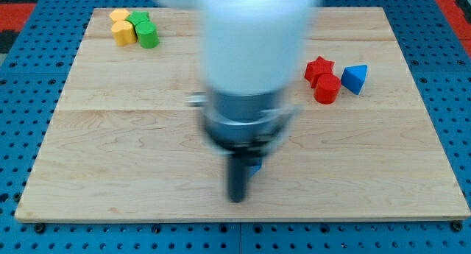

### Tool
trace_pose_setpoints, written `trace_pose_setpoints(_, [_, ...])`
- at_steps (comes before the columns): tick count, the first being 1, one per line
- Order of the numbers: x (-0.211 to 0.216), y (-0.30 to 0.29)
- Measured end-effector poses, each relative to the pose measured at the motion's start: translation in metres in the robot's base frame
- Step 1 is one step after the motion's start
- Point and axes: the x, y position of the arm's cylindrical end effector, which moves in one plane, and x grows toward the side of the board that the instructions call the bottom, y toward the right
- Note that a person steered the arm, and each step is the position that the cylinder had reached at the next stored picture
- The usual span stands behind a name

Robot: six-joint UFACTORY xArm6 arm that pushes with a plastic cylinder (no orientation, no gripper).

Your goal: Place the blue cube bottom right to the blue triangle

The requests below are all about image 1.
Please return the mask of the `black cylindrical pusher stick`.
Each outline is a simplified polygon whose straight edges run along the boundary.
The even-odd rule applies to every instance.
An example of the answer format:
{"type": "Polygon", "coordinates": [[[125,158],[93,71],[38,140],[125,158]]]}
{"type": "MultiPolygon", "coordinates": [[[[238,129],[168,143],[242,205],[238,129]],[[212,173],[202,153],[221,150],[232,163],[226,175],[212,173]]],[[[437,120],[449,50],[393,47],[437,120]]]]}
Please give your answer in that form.
{"type": "Polygon", "coordinates": [[[249,160],[231,155],[227,160],[227,194],[232,202],[242,202],[247,194],[249,160]]]}

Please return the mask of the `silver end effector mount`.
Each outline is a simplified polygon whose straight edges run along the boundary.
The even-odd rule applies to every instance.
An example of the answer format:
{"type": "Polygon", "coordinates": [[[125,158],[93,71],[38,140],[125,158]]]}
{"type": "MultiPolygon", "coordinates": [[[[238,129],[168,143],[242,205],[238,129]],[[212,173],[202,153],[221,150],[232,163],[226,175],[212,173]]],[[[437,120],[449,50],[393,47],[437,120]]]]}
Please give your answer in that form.
{"type": "Polygon", "coordinates": [[[188,96],[212,145],[239,157],[265,157],[279,149],[302,107],[287,105],[282,91],[231,95],[207,89],[188,96]]]}

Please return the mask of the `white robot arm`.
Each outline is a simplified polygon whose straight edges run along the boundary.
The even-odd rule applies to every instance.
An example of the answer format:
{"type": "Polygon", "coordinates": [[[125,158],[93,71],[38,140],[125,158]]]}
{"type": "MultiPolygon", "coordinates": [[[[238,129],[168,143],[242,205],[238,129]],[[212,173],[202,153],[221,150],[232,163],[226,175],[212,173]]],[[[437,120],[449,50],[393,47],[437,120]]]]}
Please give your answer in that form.
{"type": "Polygon", "coordinates": [[[189,97],[202,129],[227,156],[227,194],[241,202],[249,176],[283,142],[298,107],[284,100],[322,0],[154,0],[196,10],[204,91],[189,97]]]}

